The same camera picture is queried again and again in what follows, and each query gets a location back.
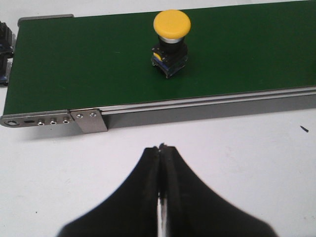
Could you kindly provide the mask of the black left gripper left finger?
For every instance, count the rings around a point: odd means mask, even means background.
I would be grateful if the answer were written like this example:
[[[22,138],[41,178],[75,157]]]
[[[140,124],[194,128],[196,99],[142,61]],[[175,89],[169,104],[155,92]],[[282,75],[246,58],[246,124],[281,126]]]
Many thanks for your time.
[[[60,237],[155,237],[158,234],[157,147],[146,148],[138,163],[100,205],[65,225]]]

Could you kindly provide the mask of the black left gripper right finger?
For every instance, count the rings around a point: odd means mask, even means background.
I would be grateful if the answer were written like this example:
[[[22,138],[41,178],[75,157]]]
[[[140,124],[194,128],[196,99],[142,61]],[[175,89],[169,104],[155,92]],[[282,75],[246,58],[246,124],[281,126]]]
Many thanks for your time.
[[[275,237],[266,222],[211,190],[175,147],[159,146],[162,232],[166,237]]]

